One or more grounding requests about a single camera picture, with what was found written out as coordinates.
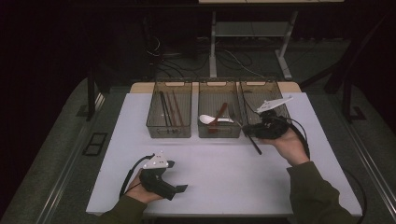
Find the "plastic container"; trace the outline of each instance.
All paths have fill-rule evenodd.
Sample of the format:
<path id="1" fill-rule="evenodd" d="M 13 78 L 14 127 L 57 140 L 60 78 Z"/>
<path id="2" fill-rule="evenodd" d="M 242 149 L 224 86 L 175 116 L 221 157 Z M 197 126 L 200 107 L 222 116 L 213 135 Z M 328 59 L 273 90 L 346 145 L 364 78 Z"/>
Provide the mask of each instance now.
<path id="1" fill-rule="evenodd" d="M 146 125 L 151 138 L 191 137 L 192 79 L 157 79 Z"/>
<path id="2" fill-rule="evenodd" d="M 240 90 L 245 108 L 243 118 L 246 124 L 257 124 L 262 119 L 254 112 L 264 101 L 282 99 L 282 93 L 277 85 L 276 79 L 273 77 L 242 77 L 239 80 Z M 280 105 L 273 109 L 277 117 L 286 118 L 290 122 L 289 111 L 285 105 Z"/>
<path id="3" fill-rule="evenodd" d="M 234 122 L 218 122 L 216 125 L 204 124 L 201 115 L 215 118 L 223 104 L 227 107 L 220 115 L 222 119 L 230 117 L 228 106 L 233 106 L 235 115 L 240 118 L 237 80 L 233 78 L 209 77 L 199 80 L 198 133 L 200 138 L 238 138 L 240 126 Z"/>

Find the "green sleeve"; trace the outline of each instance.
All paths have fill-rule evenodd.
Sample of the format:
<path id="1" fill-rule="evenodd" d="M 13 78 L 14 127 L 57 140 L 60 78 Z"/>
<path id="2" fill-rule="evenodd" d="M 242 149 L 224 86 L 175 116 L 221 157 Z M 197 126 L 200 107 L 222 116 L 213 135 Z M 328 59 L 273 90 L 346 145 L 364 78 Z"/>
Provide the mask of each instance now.
<path id="1" fill-rule="evenodd" d="M 312 161 L 290 167 L 288 172 L 291 208 L 299 224 L 356 223 L 338 202 L 339 191 L 321 177 Z"/>
<path id="2" fill-rule="evenodd" d="M 124 195 L 120 198 L 113 209 L 103 213 L 99 217 L 98 224 L 140 223 L 143 211 L 146 207 L 147 205 L 145 203 L 141 203 L 136 199 Z"/>

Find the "person's right hand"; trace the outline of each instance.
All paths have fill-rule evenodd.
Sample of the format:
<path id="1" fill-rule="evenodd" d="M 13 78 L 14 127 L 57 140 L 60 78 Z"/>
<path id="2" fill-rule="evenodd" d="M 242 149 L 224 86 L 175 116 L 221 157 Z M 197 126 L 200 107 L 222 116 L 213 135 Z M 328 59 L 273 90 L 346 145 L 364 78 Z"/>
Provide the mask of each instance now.
<path id="1" fill-rule="evenodd" d="M 154 192 L 148 192 L 146 189 L 142 186 L 140 182 L 140 174 L 142 173 L 142 169 L 137 172 L 136 176 L 134 177 L 134 180 L 131 182 L 129 185 L 129 189 L 125 192 L 125 195 L 131 198 L 134 198 L 142 203 L 150 203 L 156 200 L 163 199 L 160 195 L 154 193 Z"/>
<path id="2" fill-rule="evenodd" d="M 297 134 L 289 128 L 277 139 L 259 139 L 264 144 L 273 145 L 279 154 L 285 158 L 291 166 L 309 161 L 304 151 L 304 146 Z"/>

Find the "person's left hand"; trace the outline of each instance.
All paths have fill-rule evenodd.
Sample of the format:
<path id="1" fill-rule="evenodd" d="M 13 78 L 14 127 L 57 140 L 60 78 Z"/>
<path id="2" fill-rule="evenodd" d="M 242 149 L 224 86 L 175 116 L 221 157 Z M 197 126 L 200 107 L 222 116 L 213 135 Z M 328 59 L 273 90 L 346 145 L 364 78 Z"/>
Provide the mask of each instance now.
<path id="1" fill-rule="evenodd" d="M 137 175 L 134 177 L 134 180 L 128 187 L 128 191 L 125 193 L 126 196 L 134 198 L 142 203 L 151 203 L 156 200 L 163 199 L 160 195 L 154 192 L 148 192 L 143 188 L 142 184 L 140 183 L 140 173 L 142 169 L 137 172 Z"/>

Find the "white table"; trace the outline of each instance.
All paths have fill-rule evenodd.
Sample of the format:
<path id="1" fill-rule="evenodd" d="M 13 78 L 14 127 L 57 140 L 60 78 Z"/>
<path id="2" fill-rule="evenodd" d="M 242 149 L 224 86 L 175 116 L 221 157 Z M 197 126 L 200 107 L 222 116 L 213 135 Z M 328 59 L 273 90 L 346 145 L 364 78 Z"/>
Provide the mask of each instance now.
<path id="1" fill-rule="evenodd" d="M 290 116 L 304 125 L 311 159 L 323 177 L 340 191 L 340 204 L 353 216 L 361 207 L 349 186 L 305 93 L 283 93 Z M 235 139 L 201 139 L 196 119 L 191 138 L 151 139 L 146 127 L 150 93 L 129 93 L 111 137 L 87 212 L 100 215 L 118 201 L 121 185 L 142 157 L 161 150 L 175 161 L 163 179 L 169 184 L 188 184 L 173 201 L 148 205 L 146 217 L 289 217 L 289 165 L 272 146 L 260 145 L 259 155 L 241 134 Z M 198 94 L 192 95 L 192 117 L 197 118 Z"/>

